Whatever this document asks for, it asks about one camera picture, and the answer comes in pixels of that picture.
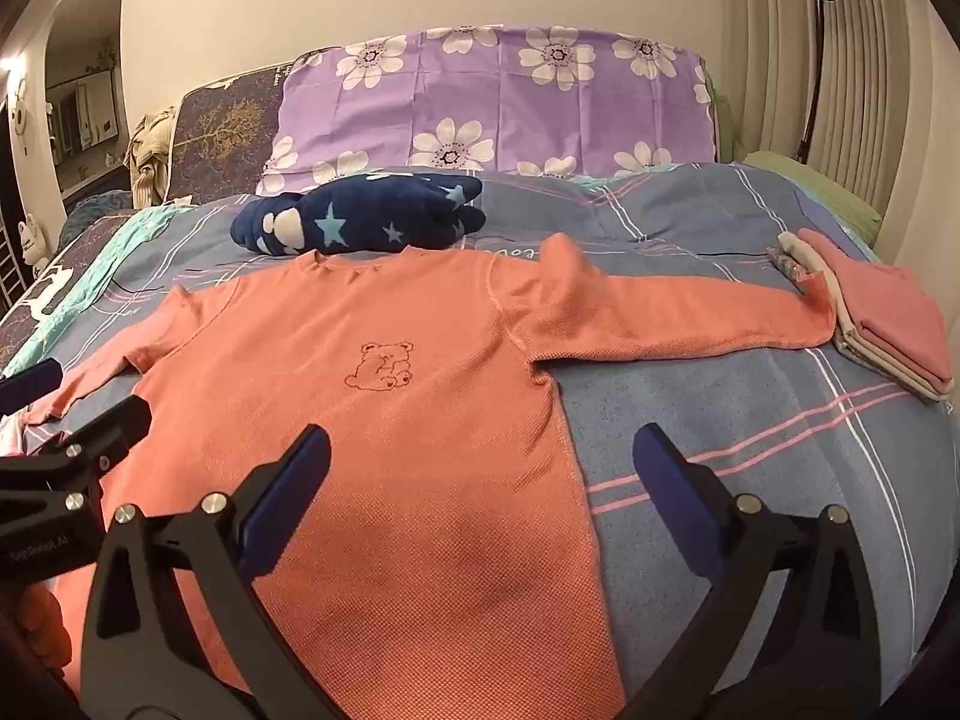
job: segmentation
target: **shirt sleeve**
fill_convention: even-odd
[[[826,343],[835,317],[821,274],[805,292],[703,276],[611,276],[565,235],[538,262],[493,255],[488,292],[530,361],[712,357]]]
[[[197,293],[174,286],[150,317],[117,335],[65,376],[61,387],[35,402],[25,422],[38,425],[61,418],[83,396],[98,389],[127,365],[141,374],[187,343],[229,303],[236,281]]]

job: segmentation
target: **purple floral fabric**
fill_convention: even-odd
[[[256,192],[396,165],[602,177],[712,162],[700,57],[609,32],[429,29],[301,57]]]

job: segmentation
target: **long-sleeved shirt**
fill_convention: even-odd
[[[557,387],[538,363],[817,346],[833,327],[822,275],[804,296],[608,276],[562,235],[538,262],[311,252],[198,293],[174,288],[28,421],[62,415],[128,364],[143,374],[134,391],[154,421],[104,479],[108,517],[128,501],[147,515],[190,509],[322,425],[330,473],[256,592],[344,709],[608,720],[623,693],[597,544]],[[91,576],[56,586],[75,641]],[[195,584],[181,587],[215,671],[240,683]]]

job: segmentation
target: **bear design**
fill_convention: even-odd
[[[410,350],[413,343],[364,343],[360,347],[362,359],[353,375],[344,379],[347,386],[357,389],[385,391],[410,384]]]

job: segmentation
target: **mirror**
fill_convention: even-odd
[[[47,127],[61,199],[130,189],[120,0],[62,0],[46,53]]]

